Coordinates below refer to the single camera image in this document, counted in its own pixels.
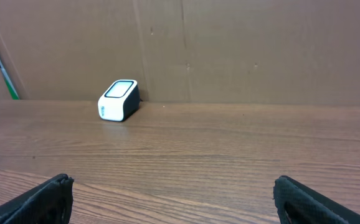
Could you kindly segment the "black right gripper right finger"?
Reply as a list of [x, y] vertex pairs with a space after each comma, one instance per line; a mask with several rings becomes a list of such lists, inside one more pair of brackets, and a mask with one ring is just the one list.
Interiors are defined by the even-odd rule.
[[289, 176], [275, 180], [273, 199], [281, 224], [360, 224], [360, 214]]

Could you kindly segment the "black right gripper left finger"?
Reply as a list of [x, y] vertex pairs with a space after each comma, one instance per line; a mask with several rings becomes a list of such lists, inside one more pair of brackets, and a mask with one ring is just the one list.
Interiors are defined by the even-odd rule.
[[0, 224], [68, 224], [74, 179], [59, 174], [0, 206]]

